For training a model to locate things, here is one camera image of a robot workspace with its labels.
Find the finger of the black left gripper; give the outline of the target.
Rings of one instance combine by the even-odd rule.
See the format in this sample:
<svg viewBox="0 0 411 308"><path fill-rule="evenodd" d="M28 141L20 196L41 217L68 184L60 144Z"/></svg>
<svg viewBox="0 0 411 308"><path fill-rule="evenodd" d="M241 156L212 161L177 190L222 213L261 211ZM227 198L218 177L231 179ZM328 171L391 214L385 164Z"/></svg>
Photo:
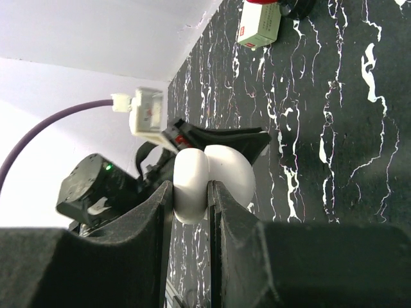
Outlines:
<svg viewBox="0 0 411 308"><path fill-rule="evenodd" d="M254 164L272 140L262 128L204 129L176 118L168 123L166 138L177 150L196 148L205 150L210 145L222 145L239 151Z"/></svg>

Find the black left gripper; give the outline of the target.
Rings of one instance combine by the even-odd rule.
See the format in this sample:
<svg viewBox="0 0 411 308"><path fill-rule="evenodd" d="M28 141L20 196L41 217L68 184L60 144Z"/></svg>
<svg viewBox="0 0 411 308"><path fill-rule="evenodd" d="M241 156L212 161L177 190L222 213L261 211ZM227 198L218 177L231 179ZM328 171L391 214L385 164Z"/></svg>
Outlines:
<svg viewBox="0 0 411 308"><path fill-rule="evenodd" d="M173 180L176 154L164 149L156 165L143 173L141 163L157 146L145 142L135 157L134 178L99 153L81 160L60 186L56 210L89 231L96 230L146 201L165 180Z"/></svg>

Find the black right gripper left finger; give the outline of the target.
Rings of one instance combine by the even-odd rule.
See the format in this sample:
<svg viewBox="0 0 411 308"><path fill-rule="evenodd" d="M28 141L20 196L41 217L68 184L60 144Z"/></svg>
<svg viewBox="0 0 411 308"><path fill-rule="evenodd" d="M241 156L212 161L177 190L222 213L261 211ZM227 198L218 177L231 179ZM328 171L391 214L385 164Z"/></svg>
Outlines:
<svg viewBox="0 0 411 308"><path fill-rule="evenodd" d="M2 307L162 307L173 186L80 237L57 228L1 230Z"/></svg>

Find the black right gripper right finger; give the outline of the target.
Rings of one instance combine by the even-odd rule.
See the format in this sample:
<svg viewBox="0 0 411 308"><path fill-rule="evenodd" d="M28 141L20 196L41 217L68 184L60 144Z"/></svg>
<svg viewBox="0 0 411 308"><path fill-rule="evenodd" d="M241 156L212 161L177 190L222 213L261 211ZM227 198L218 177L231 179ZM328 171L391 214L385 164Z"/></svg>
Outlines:
<svg viewBox="0 0 411 308"><path fill-rule="evenodd" d="M410 238L390 225L262 221L207 186L212 307L409 307Z"/></svg>

